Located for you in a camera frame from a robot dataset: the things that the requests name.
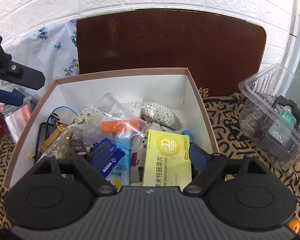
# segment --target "orange fruit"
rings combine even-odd
[[[288,228],[290,228],[293,232],[295,232],[297,234],[300,229],[299,221],[297,219],[291,219],[288,224]]]

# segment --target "keychain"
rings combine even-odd
[[[50,118],[52,118],[53,125],[56,127],[56,129],[53,131],[51,135],[49,135],[48,126],[46,126],[46,134],[45,134],[46,140],[44,141],[44,143],[42,143],[40,147],[39,152],[41,153],[44,153],[49,148],[49,146],[55,141],[55,139],[57,139],[58,136],[68,126],[67,124],[60,122],[58,115],[55,113],[49,115],[47,123],[49,122]]]

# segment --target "black phone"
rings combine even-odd
[[[34,164],[40,159],[42,153],[39,152],[41,144],[44,143],[46,140],[46,122],[42,122],[39,126],[39,131],[38,131],[38,137],[37,137],[37,143],[35,146],[35,154],[34,154]],[[48,132],[49,134],[52,134],[56,127],[52,123],[48,123]]]

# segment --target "printed logo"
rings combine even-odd
[[[153,190],[153,189],[146,190],[146,193],[147,193],[147,194],[154,193],[154,190]]]
[[[171,135],[163,135],[157,141],[157,148],[162,154],[173,156],[180,151],[180,143]]]
[[[104,167],[104,169],[102,171],[106,172],[110,168],[112,163],[115,163],[115,162],[116,162],[115,158],[111,158],[111,160],[108,162],[108,164]]]

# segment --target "ziplock bag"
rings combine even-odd
[[[150,117],[153,121],[174,130],[185,129],[185,125],[172,112],[172,110],[164,105],[154,102],[142,102],[141,111],[144,115]]]
[[[111,93],[101,98],[97,109],[105,115],[100,123],[102,135],[128,149],[141,144],[149,130],[148,124],[131,114]]]
[[[53,154],[57,159],[65,159],[71,156],[71,140],[81,140],[84,150],[88,153],[90,151],[90,145],[86,144],[82,140],[82,131],[77,127],[67,127],[59,137],[50,145],[44,155]]]
[[[30,101],[31,97],[25,97],[21,106],[6,105],[1,110],[10,135],[15,143],[18,142],[20,135],[32,113]]]

